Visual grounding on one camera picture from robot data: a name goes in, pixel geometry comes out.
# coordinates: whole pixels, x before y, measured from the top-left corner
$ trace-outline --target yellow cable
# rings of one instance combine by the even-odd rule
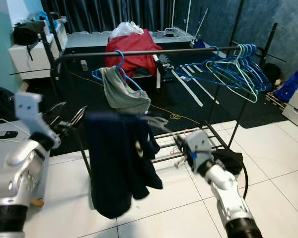
[[[75,74],[75,73],[73,73],[73,72],[71,72],[71,71],[69,71],[69,72],[70,72],[70,74],[75,75],[75,76],[78,77],[78,78],[82,78],[82,79],[87,80],[87,81],[89,81],[89,82],[96,83],[96,84],[98,84],[98,85],[100,85],[100,86],[103,86],[102,84],[97,83],[97,82],[95,82],[95,81],[93,81],[93,80],[90,80],[90,79],[88,79],[88,78],[79,76],[78,74]],[[196,124],[200,124],[200,123],[197,122],[196,120],[193,120],[193,119],[188,118],[188,117],[185,117],[185,116],[178,115],[178,114],[173,113],[173,112],[171,112],[171,111],[168,111],[168,110],[166,110],[166,109],[164,109],[164,108],[157,107],[157,106],[155,106],[155,105],[153,105],[153,104],[150,104],[150,106],[152,106],[152,107],[154,107],[154,108],[157,108],[157,109],[160,109],[160,110],[163,110],[163,111],[165,111],[165,112],[167,112],[167,113],[170,113],[170,119],[179,120],[179,119],[181,119],[181,118],[186,118],[186,119],[188,119],[188,120],[190,120],[190,121],[192,121],[192,122],[194,122],[194,123],[196,123]]]

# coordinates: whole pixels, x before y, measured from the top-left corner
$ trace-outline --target dark blue garment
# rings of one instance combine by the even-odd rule
[[[85,130],[92,201],[100,214],[119,217],[129,210],[131,196],[149,194],[146,186],[162,189],[151,162],[160,147],[146,121],[119,113],[88,113]]]
[[[293,96],[298,88],[298,70],[293,76],[283,84],[283,86],[274,92],[276,98],[282,102],[289,102],[290,98]]]

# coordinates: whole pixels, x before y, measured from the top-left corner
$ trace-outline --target white plastic bag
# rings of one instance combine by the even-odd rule
[[[120,23],[109,35],[109,38],[115,38],[117,36],[129,36],[133,33],[142,35],[144,30],[137,26],[133,21]]]

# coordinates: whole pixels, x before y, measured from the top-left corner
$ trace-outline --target gray cloth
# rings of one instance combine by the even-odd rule
[[[143,90],[133,90],[124,81],[116,66],[100,68],[104,92],[111,108],[122,113],[142,114],[148,111],[150,98]]]

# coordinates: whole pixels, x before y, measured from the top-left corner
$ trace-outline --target wooden pallet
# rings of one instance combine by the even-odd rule
[[[277,99],[274,96],[274,93],[273,92],[269,92],[269,93],[266,94],[266,100],[269,101],[269,102],[271,102],[273,105],[275,105],[276,107],[278,107],[282,111],[287,106],[287,103],[284,103],[284,102],[280,101],[279,99]]]

